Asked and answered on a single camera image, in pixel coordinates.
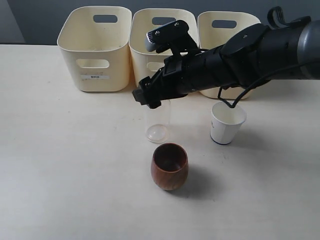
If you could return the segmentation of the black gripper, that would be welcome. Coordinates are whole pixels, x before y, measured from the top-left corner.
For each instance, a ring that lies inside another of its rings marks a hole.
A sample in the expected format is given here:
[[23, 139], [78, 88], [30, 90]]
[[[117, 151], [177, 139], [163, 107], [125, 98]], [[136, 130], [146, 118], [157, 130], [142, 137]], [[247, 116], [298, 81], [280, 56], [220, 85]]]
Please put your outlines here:
[[150, 109], [161, 106], [160, 100], [182, 98], [185, 95], [223, 85], [225, 63], [215, 49], [180, 59], [169, 59], [153, 77], [142, 79], [132, 91], [133, 98]]

